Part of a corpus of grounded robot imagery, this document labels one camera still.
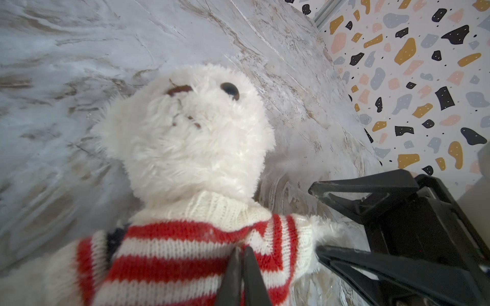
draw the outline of teddy bear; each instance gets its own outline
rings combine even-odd
[[[2,305],[213,305],[232,250],[250,246],[273,305],[318,266],[315,247],[342,235],[318,216],[278,215],[252,197],[274,131],[240,71],[188,66],[131,97],[93,127],[122,161],[144,208],[0,280]]]

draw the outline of terrazzo wall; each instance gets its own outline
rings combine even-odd
[[[383,168],[459,198],[490,138],[490,1],[348,0],[321,29]]]

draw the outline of knitted sweater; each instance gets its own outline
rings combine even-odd
[[[112,258],[103,231],[51,255],[45,298],[48,305],[212,305],[238,245],[252,247],[272,303],[285,305],[291,284],[316,261],[315,231],[335,234],[335,225],[319,222],[207,191],[150,203],[131,219]]]

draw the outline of white fur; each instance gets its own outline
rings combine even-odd
[[[220,88],[224,82],[238,88],[238,101]],[[166,94],[175,85],[193,91]],[[185,67],[132,97],[116,97],[93,131],[107,155],[123,161],[134,194],[146,203],[174,202],[201,190],[249,199],[275,145],[250,80],[212,65]]]
[[[29,261],[0,279],[2,306],[49,306],[45,286],[45,270],[49,257]]]
[[[341,223],[332,222],[320,216],[309,217],[312,226],[313,251],[311,252],[310,265],[307,274],[318,271],[322,264],[318,261],[315,248],[319,245],[336,245],[341,237],[346,235],[346,226]]]

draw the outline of marble tile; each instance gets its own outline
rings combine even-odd
[[[11,0],[0,15],[0,269],[140,207],[121,164],[97,151],[94,117],[112,95],[195,63],[242,70],[266,103],[277,147],[261,203],[333,217],[367,248],[362,227],[307,193],[381,166],[317,29],[287,3]]]

